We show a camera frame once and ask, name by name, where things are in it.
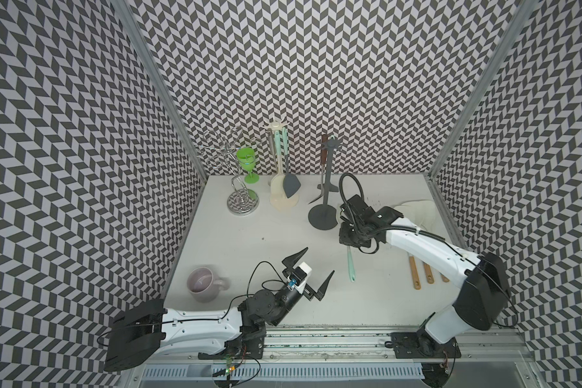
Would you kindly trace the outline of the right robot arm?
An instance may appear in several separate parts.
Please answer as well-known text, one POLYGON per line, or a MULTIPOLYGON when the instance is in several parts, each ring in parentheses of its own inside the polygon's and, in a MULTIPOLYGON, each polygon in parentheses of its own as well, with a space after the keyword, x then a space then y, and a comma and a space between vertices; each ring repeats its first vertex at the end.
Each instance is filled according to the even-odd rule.
POLYGON ((488 331, 511 303, 503 260, 451 244, 433 232, 440 212, 428 184, 405 189, 405 200, 375 210, 367 202, 360 180, 351 173, 339 178, 340 244, 374 255, 381 247, 394 247, 408 258, 421 260, 444 276, 459 293, 432 313, 417 331, 402 334, 412 350, 432 357, 471 329, 488 331))

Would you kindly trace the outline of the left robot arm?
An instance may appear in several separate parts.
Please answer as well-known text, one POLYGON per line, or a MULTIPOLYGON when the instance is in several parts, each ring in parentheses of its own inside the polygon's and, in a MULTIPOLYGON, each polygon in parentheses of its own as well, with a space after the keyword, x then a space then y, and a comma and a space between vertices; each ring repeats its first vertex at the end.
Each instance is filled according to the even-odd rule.
POLYGON ((328 280, 318 289, 309 285, 312 269, 302 259, 305 253, 284 258, 279 289, 246 292, 239 305, 226 310, 168 309, 154 299, 119 313, 98 339, 107 350, 103 371, 130 370, 160 352, 195 353, 201 360, 261 360, 267 328, 278 326, 302 298, 322 300, 328 290, 328 280))

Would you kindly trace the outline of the cream utensil wooden handle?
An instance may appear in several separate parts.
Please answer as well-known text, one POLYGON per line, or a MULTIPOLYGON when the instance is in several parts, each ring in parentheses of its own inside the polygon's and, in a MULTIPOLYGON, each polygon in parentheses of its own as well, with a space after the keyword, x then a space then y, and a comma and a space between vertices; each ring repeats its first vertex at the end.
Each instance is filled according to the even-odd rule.
POLYGON ((430 285, 434 284, 435 278, 433 276, 433 270, 430 267, 430 265, 427 263, 423 263, 423 268, 424 268, 424 272, 425 272, 425 278, 426 278, 426 281, 428 282, 428 284, 430 284, 430 285))

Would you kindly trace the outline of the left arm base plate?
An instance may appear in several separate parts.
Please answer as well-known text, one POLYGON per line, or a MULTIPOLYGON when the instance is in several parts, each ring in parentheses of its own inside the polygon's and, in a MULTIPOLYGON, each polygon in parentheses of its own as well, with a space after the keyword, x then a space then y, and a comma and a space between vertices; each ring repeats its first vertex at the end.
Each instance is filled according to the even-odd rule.
POLYGON ((199 360, 221 360, 226 357, 243 358, 252 357, 258 361, 264 355, 265 334, 241 335, 236 339, 226 341, 224 348, 213 355, 198 353, 199 360))

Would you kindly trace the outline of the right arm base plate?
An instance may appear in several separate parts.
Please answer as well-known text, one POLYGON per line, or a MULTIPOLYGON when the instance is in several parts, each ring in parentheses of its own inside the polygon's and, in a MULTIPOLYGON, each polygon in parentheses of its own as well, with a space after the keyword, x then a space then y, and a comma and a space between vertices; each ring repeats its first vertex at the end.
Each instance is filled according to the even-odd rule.
POLYGON ((438 344, 426 334, 393 332, 385 347, 394 351, 397 359, 458 359, 462 357, 458 343, 452 338, 446 344, 438 344))

